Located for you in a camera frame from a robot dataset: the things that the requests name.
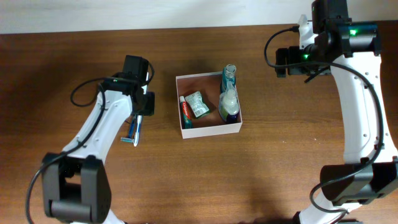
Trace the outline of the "Colgate toothpaste tube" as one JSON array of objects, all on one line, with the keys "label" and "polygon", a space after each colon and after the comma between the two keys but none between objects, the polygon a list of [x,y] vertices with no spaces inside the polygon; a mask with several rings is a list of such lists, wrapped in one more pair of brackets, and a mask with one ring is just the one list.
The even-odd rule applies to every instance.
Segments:
[{"label": "Colgate toothpaste tube", "polygon": [[193,124],[192,124],[190,115],[188,113],[188,105],[187,105],[187,102],[186,102],[184,96],[179,96],[179,102],[180,102],[180,109],[182,112],[182,120],[183,120],[184,128],[192,129]]}]

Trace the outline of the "green white soap packet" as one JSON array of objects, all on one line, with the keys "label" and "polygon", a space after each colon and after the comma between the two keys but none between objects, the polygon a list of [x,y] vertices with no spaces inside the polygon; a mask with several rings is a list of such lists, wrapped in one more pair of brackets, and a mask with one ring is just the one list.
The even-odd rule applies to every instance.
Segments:
[{"label": "green white soap packet", "polygon": [[203,97],[199,91],[186,96],[185,100],[190,105],[196,118],[201,118],[210,112],[209,107],[203,101]]}]

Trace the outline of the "clear spray bottle dark liquid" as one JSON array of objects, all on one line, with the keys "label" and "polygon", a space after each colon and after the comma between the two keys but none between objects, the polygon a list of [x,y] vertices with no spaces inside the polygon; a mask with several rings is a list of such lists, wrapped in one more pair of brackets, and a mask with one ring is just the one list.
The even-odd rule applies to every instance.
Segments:
[{"label": "clear spray bottle dark liquid", "polygon": [[227,81],[226,89],[220,95],[218,112],[226,124],[238,121],[239,116],[238,94],[232,81]]}]

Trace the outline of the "blue Listerine mouthwash bottle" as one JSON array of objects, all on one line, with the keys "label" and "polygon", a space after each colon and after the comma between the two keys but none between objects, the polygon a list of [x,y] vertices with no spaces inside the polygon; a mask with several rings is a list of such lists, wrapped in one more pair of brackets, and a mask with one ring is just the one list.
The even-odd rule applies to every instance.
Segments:
[{"label": "blue Listerine mouthwash bottle", "polygon": [[220,84],[220,93],[225,92],[226,87],[227,87],[227,83],[229,81],[232,82],[233,86],[236,86],[235,73],[236,73],[236,66],[235,65],[228,64],[227,66],[225,66],[225,68],[223,69],[223,73],[222,73],[222,81],[221,81],[221,84]]}]

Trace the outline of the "blue toothbrush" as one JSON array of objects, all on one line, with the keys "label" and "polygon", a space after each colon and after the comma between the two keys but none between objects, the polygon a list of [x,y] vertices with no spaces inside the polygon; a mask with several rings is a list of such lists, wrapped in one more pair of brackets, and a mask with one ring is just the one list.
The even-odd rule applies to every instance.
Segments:
[{"label": "blue toothbrush", "polygon": [[134,139],[133,139],[133,145],[136,147],[139,144],[139,137],[141,133],[141,123],[142,123],[143,116],[142,115],[137,115],[135,121],[136,121],[136,130],[134,134]]}]

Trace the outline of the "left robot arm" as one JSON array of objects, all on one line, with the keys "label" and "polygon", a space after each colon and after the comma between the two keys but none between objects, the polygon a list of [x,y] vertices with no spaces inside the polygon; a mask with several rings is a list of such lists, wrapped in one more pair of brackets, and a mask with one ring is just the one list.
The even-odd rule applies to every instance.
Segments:
[{"label": "left robot arm", "polygon": [[95,79],[93,110],[82,128],[61,153],[48,153],[42,160],[47,217],[63,223],[122,223],[111,210],[106,157],[128,118],[130,130],[122,141],[138,144],[143,118],[154,114],[155,95],[147,91],[154,74],[148,60],[127,55],[120,72]]}]

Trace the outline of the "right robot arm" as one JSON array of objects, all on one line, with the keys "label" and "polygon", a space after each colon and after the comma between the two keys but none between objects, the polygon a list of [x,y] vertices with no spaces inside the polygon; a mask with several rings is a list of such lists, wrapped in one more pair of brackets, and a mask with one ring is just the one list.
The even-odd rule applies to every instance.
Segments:
[{"label": "right robot arm", "polygon": [[312,16],[292,30],[297,46],[278,49],[278,77],[331,75],[340,96],[345,134],[342,165],[321,169],[311,204],[294,223],[339,223],[351,211],[397,188],[397,148],[382,99],[381,39],[373,22],[353,22],[346,1],[317,0]]}]

